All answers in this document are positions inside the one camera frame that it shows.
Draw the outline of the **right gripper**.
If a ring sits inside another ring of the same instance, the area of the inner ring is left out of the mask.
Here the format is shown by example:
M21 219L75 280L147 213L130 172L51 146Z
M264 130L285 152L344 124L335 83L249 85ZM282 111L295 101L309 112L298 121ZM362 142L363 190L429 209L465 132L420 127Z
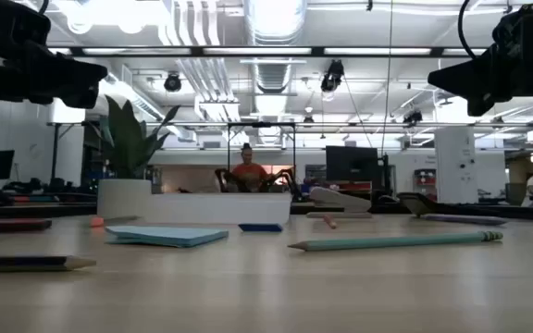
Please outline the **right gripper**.
M492 38L474 59L428 74L429 84L467 99L470 117L486 114L495 98L533 97L533 3L502 17Z

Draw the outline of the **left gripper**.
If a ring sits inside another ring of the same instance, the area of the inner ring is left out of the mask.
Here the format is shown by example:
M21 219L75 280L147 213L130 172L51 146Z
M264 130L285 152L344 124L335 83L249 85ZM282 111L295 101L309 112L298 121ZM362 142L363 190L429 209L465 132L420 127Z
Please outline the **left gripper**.
M0 0L0 101L92 108L106 67L52 53L46 47L51 22L43 13ZM47 95L64 95L53 97Z

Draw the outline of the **purple marker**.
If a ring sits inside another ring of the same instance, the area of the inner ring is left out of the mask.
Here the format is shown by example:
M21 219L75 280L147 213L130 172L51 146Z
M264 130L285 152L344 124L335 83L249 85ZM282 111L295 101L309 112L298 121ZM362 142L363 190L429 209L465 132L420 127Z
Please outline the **purple marker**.
M444 214L426 214L420 216L421 219L451 222L451 223L463 223L474 224L482 226L501 226L508 222L508 219L497 216L462 216L462 215L444 215Z

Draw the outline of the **dark red pencil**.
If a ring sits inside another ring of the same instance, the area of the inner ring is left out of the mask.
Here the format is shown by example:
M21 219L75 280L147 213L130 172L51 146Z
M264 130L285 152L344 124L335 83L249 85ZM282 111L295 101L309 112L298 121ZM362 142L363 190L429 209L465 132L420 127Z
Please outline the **dark red pencil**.
M0 220L0 233L42 231L52 227L48 219Z

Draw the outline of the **teal pencil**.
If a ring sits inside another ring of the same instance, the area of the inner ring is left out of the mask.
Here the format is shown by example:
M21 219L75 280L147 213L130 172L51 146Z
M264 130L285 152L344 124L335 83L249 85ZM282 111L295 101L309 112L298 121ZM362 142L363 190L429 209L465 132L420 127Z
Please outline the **teal pencil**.
M478 231L473 233L431 234L386 238L306 240L290 244L289 248L305 252L325 252L453 243L491 242L501 241L502 238L503 234L498 231Z

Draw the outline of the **blue sticky note pad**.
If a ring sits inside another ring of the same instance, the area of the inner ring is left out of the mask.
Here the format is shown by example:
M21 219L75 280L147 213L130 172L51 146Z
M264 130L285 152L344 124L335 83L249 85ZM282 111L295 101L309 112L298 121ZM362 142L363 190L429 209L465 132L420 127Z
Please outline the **blue sticky note pad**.
M112 243L146 244L176 248L192 248L226 239L229 232L213 228L173 228L150 226L113 226L105 231Z

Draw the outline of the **blue eraser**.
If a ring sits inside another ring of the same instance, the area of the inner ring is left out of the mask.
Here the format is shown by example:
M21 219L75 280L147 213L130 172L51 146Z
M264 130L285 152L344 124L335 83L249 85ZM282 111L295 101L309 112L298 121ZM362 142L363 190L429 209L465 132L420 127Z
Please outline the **blue eraser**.
M279 224L239 224L238 227L243 232L281 232L283 230Z

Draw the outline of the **black background stand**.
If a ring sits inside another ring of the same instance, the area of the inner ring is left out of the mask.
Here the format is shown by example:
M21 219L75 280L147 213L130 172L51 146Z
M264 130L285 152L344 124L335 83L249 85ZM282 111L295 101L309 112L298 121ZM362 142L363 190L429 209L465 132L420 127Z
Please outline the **black background stand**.
M84 127L81 123L54 123L51 178L81 184Z

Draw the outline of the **white column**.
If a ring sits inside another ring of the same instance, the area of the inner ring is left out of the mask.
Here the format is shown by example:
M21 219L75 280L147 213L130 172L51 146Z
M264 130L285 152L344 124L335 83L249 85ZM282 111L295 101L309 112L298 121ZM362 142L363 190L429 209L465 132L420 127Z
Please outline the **white column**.
M437 129L434 139L438 201L444 204L475 204L478 194L473 129Z

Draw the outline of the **green plant in white pot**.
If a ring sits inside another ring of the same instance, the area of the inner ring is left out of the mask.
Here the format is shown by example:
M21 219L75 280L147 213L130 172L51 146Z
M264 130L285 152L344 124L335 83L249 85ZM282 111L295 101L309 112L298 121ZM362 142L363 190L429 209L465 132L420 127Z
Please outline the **green plant in white pot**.
M111 176L98 181L97 215L104 219L141 216L152 195L146 169L167 138L159 131L173 120L180 107L172 107L160 125L148 131L147 124L134 116L131 102L119 105L110 96L106 101L108 114L99 118L95 133Z

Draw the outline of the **white stapler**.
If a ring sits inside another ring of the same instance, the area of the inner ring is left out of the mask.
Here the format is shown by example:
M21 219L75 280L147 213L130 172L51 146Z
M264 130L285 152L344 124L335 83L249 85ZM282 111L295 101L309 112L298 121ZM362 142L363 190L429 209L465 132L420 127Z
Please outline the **white stapler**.
M322 187L314 187L310 191L309 197L316 202L323 204L336 204L343 208L342 212L310 212L306 214L306 216L309 218L330 217L333 219L357 219L372 217L372 214L369 212L372 203L363 198L354 197Z

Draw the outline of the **clear plastic storage container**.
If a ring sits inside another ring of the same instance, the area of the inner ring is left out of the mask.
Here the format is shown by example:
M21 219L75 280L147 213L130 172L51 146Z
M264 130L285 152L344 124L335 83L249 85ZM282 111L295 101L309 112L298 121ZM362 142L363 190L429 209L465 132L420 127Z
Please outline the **clear plastic storage container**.
M140 216L159 224L285 224L290 218L288 193L153 194Z

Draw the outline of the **black overhead frame beam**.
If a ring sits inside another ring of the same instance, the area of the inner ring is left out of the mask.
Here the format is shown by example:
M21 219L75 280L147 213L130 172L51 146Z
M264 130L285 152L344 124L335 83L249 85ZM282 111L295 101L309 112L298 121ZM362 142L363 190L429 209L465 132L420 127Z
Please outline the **black overhead frame beam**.
M325 47L325 46L124 46L50 47L53 53L77 57L399 57L462 58L460 47Z

